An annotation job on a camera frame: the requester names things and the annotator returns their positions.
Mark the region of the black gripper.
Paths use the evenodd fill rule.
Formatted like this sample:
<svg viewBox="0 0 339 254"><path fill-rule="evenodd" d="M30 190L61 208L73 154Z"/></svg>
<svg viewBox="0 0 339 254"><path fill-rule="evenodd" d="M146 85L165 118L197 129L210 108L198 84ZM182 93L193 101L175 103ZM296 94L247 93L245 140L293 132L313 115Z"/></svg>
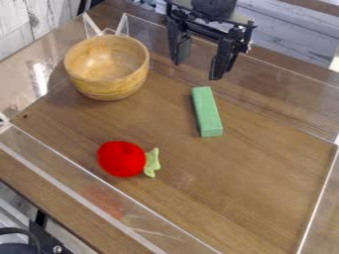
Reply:
<svg viewBox="0 0 339 254"><path fill-rule="evenodd" d="M238 0L165 0L167 4L169 49L173 63L182 64L191 56L191 36L187 26L206 37L218 38L218 52L213 58L210 80L219 80L233 69L239 52L250 50L255 20L237 11ZM210 23L230 24L227 32L209 29Z"/></svg>

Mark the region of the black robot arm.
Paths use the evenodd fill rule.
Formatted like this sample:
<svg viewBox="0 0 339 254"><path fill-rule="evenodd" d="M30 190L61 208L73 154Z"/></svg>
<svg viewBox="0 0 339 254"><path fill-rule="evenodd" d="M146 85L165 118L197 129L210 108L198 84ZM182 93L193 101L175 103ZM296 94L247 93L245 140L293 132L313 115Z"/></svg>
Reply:
<svg viewBox="0 0 339 254"><path fill-rule="evenodd" d="M165 0L171 61L182 64L191 56L193 36L218 43L210 80L233 70L241 53L251 49L255 20L237 12L238 0Z"/></svg>

